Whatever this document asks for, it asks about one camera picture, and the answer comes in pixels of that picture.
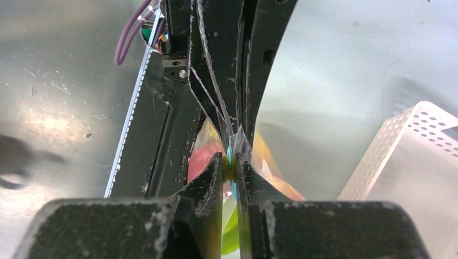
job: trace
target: yellow object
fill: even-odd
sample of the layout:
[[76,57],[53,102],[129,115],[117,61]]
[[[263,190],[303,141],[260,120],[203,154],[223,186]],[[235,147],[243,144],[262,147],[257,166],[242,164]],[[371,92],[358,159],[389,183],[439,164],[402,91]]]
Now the yellow object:
[[162,35],[159,37],[159,40],[161,40],[162,42],[166,42],[166,41],[167,41],[167,38],[165,37],[164,34],[162,34]]

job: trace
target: black plastic part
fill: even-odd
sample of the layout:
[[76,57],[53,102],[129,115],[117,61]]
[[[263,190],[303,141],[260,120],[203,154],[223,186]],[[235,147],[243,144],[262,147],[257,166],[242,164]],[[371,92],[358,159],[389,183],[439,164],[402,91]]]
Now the black plastic part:
[[15,258],[218,258],[221,161],[168,198],[48,203]]
[[[15,258],[219,258],[222,162],[168,198],[48,203]],[[279,201],[243,160],[237,175],[241,258],[429,258],[393,203]]]
[[205,116],[189,86],[163,73],[160,56],[153,54],[111,197],[170,196],[186,184],[188,158]]
[[429,258],[409,216],[393,203],[266,202],[260,208],[270,257]]

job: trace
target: wire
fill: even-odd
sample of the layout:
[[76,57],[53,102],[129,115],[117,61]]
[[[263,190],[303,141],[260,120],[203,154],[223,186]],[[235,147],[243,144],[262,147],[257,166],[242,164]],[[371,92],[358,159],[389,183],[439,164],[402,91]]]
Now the wire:
[[[124,62],[124,59],[127,56],[127,52],[129,50],[130,45],[132,44],[132,41],[137,34],[138,31],[142,29],[143,24],[145,24],[146,20],[151,18],[154,14],[154,8],[149,7],[150,3],[152,0],[145,0],[141,6],[137,9],[137,11],[130,17],[129,21],[127,21],[126,26],[123,29],[123,32],[121,33],[121,36],[119,37],[118,45],[116,46],[116,51],[114,52],[114,63],[116,65],[121,65]],[[149,8],[149,12],[142,17],[142,13]],[[134,23],[136,20],[139,20],[139,24],[134,28],[134,32],[130,35],[129,38],[129,32],[132,29]]]

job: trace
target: metal screw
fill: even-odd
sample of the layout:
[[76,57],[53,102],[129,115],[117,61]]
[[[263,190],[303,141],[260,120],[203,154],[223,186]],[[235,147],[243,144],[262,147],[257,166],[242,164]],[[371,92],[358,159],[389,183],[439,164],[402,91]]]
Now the metal screw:
[[186,76],[187,76],[186,71],[185,70],[180,70],[180,77],[181,78],[185,78]]

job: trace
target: hole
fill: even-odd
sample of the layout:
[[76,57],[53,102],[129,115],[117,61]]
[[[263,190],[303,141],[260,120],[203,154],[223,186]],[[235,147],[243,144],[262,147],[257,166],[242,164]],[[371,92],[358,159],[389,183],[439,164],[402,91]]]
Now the hole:
[[275,52],[273,50],[266,50],[266,52],[264,52],[264,55],[262,56],[262,62],[266,66],[272,66],[274,58]]

